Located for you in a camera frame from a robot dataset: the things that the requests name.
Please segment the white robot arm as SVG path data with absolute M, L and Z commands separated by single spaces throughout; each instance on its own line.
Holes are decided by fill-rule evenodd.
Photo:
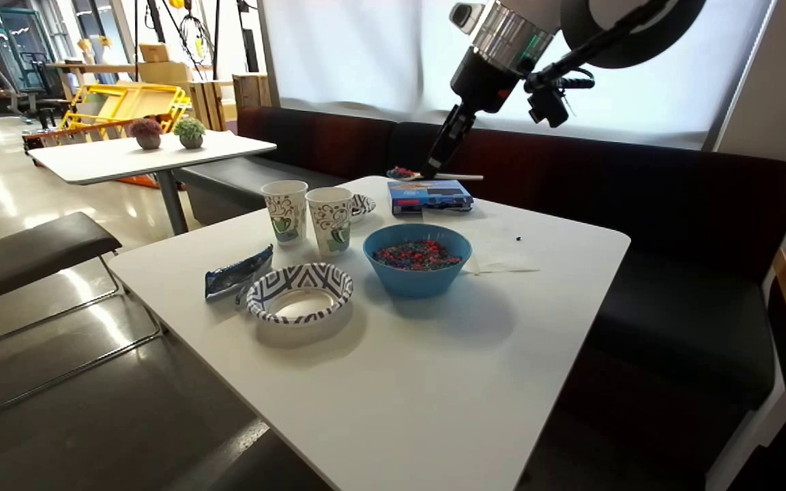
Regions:
M 492 0 L 456 3 L 449 22 L 470 46 L 449 80 L 448 111 L 421 178 L 456 155 L 477 111 L 498 111 L 516 84 L 528 117 L 552 127 L 567 119 L 564 93 L 595 84 L 590 66 L 629 69 L 674 46 L 707 0 Z

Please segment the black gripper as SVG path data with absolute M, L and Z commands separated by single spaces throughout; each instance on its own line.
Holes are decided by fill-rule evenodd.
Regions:
M 467 133 L 477 111 L 498 111 L 516 88 L 517 77 L 482 61 L 477 51 L 467 51 L 449 80 L 449 89 L 457 104 L 448 111 L 437 142 L 421 166 L 422 178 L 433 178 L 452 155 L 457 136 Z

